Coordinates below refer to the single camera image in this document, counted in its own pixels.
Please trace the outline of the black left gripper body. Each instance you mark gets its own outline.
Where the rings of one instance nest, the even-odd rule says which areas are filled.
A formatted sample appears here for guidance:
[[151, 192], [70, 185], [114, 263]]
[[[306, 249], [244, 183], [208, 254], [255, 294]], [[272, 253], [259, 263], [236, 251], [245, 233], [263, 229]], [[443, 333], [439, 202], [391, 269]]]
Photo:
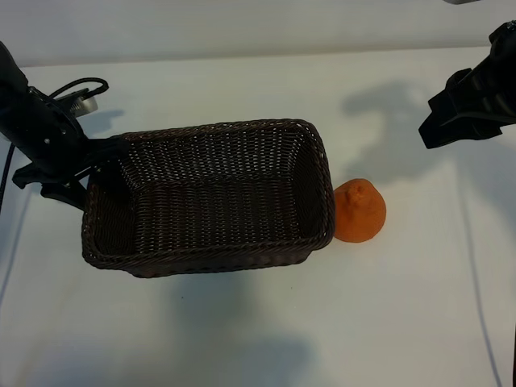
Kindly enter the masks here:
[[7, 90], [7, 139], [38, 168], [56, 177], [77, 172], [88, 142], [77, 120], [33, 87]]

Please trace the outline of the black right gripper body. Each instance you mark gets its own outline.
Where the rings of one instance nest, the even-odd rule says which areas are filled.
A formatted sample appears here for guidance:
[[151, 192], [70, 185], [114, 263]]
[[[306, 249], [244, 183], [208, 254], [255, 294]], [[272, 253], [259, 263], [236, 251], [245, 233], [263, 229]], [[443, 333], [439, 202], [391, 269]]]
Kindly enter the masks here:
[[473, 127], [515, 123], [515, 23], [506, 22], [489, 35], [489, 55], [473, 70]]

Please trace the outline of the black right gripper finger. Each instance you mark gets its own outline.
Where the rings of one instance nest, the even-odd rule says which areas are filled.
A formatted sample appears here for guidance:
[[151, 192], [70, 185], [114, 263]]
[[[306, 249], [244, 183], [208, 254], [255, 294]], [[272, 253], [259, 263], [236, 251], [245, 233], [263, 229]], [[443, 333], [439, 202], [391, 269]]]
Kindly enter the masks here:
[[441, 123], [431, 114], [418, 129], [427, 149], [440, 148], [461, 140], [484, 140], [502, 134], [501, 126], [484, 119], [459, 118]]
[[482, 89], [473, 82], [473, 69], [462, 69], [452, 74], [444, 89], [428, 101], [430, 118], [444, 125], [461, 118], [479, 118], [486, 113]]

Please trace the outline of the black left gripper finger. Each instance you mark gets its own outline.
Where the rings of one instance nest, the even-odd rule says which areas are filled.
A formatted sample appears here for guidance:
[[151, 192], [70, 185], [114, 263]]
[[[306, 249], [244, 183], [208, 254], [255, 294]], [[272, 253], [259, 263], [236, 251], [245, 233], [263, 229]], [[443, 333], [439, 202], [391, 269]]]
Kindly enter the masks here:
[[85, 209], [86, 188], [75, 177], [52, 176], [30, 163], [17, 169], [12, 181], [20, 189], [32, 183], [40, 183], [40, 195], [43, 198], [63, 202], [79, 210]]
[[89, 183], [103, 189], [126, 189], [122, 162], [131, 150], [130, 143], [125, 139], [91, 139], [88, 145]]

